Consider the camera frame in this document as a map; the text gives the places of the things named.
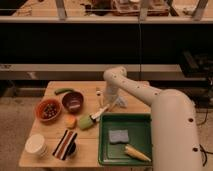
blue sponge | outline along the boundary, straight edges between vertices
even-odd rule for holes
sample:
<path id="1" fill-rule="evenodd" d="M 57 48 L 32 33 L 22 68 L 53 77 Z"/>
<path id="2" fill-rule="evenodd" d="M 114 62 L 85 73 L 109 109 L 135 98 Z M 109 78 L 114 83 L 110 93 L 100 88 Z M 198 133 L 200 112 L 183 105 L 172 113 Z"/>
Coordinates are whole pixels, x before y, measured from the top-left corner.
<path id="1" fill-rule="evenodd" d="M 128 130 L 109 130 L 111 144 L 129 143 Z"/>

dark background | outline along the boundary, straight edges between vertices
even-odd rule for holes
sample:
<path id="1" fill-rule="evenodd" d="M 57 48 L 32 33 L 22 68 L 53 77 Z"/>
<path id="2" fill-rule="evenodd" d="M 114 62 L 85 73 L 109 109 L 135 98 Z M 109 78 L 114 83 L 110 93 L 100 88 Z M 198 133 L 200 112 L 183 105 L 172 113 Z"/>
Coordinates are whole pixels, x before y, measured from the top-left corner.
<path id="1" fill-rule="evenodd" d="M 212 53 L 212 30 L 213 24 L 139 27 L 138 24 L 0 23 L 0 62 L 177 64 L 183 50 Z"/>

bowl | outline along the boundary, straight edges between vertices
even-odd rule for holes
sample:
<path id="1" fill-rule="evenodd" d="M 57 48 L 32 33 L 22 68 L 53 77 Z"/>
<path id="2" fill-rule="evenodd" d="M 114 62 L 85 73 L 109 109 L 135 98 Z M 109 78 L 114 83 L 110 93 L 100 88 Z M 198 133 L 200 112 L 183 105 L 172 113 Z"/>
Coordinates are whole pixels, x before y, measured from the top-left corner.
<path id="1" fill-rule="evenodd" d="M 64 95 L 62 104 L 69 113 L 77 113 L 83 106 L 84 97 L 80 92 L 73 91 Z"/>
<path id="2" fill-rule="evenodd" d="M 42 100 L 35 108 L 36 117 L 41 122 L 50 122 L 56 120 L 61 113 L 61 104 L 56 99 Z"/>

cup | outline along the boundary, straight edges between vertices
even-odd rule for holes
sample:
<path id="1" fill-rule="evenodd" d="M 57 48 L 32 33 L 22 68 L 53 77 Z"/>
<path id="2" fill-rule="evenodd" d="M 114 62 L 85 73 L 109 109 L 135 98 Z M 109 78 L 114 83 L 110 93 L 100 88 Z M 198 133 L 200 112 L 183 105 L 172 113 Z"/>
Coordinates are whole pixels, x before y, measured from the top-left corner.
<path id="1" fill-rule="evenodd" d="M 29 154 L 42 157 L 47 151 L 44 136 L 41 134 L 30 136 L 25 144 L 25 151 Z"/>

sponge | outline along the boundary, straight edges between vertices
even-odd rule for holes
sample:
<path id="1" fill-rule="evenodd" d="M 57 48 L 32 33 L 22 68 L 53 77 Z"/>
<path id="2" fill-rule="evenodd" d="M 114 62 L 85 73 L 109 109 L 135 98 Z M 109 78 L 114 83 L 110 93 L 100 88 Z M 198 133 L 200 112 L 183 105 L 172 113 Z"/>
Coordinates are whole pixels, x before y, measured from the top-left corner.
<path id="1" fill-rule="evenodd" d="M 90 115 L 84 115 L 79 119 L 78 127 L 81 130 L 84 130 L 84 129 L 90 128 L 92 125 L 94 125 L 94 123 L 95 123 L 95 120 L 93 120 Z"/>
<path id="2" fill-rule="evenodd" d="M 109 142 L 111 144 L 128 143 L 128 130 L 109 130 Z"/>

